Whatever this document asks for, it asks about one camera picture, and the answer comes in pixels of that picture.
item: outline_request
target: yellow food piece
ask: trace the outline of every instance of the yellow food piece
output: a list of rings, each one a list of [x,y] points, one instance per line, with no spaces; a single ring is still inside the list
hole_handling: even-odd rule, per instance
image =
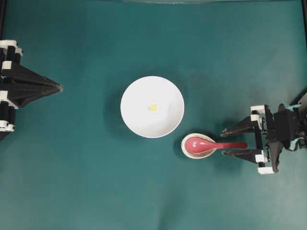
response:
[[[157,109],[158,109],[158,107],[155,104],[152,104],[152,105],[149,106],[150,111],[156,111]]]

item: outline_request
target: white bowl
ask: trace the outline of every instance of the white bowl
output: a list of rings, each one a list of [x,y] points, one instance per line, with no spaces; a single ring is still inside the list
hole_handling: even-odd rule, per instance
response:
[[[120,112],[134,133],[145,138],[160,138],[180,124],[184,100],[171,81],[148,76],[137,79],[125,90]]]

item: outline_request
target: spoon handle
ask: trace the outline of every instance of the spoon handle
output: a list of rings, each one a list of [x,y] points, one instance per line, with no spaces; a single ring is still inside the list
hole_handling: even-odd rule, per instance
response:
[[[246,149],[248,147],[246,142],[233,142],[233,143],[216,143],[217,149]]]

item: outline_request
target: red spoon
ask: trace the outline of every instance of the red spoon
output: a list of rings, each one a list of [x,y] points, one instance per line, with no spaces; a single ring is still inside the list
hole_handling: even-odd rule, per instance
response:
[[[186,150],[193,154],[201,154],[213,149],[246,149],[247,147],[245,142],[214,143],[202,138],[189,138],[185,143]]]

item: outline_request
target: robotic arm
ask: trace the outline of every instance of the robotic arm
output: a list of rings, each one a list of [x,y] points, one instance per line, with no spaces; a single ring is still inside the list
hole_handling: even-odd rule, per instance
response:
[[[62,91],[62,86],[20,65],[23,51],[15,40],[0,40],[0,140],[15,130],[16,110]]]
[[[271,174],[278,172],[283,148],[289,151],[307,148],[307,93],[296,105],[285,107],[280,104],[274,114],[268,105],[252,106],[250,111],[250,116],[225,129],[221,136],[254,133],[256,149],[229,150],[224,151],[224,155],[255,163],[260,174]],[[266,151],[263,150],[262,135],[266,139]]]

